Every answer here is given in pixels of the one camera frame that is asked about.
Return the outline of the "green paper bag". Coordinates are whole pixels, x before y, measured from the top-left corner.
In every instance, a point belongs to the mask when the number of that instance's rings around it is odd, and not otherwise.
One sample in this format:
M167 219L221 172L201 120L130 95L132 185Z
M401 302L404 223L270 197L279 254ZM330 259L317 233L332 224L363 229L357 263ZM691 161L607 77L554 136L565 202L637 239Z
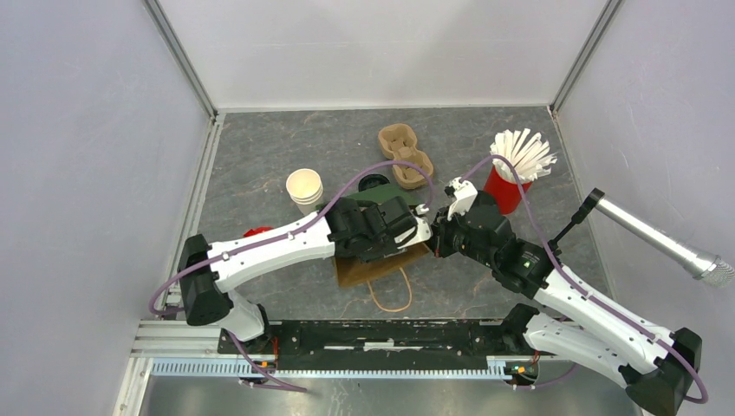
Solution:
M408 216L419 205L416 198L397 185L382 185L365 192L351 192L340 197L327 214L336 228L335 275L342 289L366 285L374 305L387 313L399 314L413 306L414 293L407 267L429 252L426 242L410 246L413 258L390 257L379 262L362 263L358 255L379 245L394 245L395 238L416 225ZM381 301L374 281L398 273L406 287L403 305Z

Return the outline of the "stack of black lids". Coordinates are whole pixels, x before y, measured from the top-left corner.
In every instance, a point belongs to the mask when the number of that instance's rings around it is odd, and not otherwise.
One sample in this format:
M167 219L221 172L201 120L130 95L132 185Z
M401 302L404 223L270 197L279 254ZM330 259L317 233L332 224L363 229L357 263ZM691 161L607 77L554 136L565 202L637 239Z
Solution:
M378 186L388 185L389 183L390 180L385 175L370 173L360 179L358 182L358 191L365 192Z

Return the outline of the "stack of white paper cups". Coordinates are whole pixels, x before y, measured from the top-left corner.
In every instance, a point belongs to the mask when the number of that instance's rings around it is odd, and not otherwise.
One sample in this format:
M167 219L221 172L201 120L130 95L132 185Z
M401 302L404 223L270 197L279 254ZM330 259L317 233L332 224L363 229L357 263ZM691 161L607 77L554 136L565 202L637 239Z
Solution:
M293 171L286 179L286 190L303 215L315 211L323 202L322 179L319 173L312 169L302 168Z

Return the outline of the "stack of cardboard cup carriers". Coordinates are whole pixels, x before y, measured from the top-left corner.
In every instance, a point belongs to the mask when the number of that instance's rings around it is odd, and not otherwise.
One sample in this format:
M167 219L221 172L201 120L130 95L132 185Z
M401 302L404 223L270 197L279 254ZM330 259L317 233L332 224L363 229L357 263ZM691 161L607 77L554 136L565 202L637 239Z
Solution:
M407 124L397 123L383 127L378 133L378 141L386 159L412 163L430 178L433 177L433 163L428 155L418 148L418 137ZM398 185L404 189L414 190L428 185L428 180L410 166L395 165L392 170Z

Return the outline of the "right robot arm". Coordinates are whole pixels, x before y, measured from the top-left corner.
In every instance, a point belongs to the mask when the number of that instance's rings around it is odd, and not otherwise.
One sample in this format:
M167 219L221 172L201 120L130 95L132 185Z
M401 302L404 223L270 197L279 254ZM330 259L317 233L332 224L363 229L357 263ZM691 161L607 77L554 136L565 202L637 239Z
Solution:
M699 376L702 340L688 328L656 325L586 284L558 260L548 242L516 237L495 199L468 182L445 188L451 203L437 212L429 246L436 257L455 253L491 270L507 290L554 309L560 322L518 304L500 331L503 347L548 352L597 372L652 415L675 415L683 402L705 404Z

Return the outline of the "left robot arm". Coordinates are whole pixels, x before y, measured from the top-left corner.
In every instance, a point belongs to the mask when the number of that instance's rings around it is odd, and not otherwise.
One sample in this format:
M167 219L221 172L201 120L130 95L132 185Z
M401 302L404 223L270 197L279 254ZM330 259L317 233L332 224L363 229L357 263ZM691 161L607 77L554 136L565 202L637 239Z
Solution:
M431 236L426 205L401 197L383 203L335 198L321 210L285 226L236 240L209 243L201 234L185 241L179 287L185 321L216 324L252 353L272 342L261 307L237 294L249 280L314 259L355 258L371 263L401 254Z

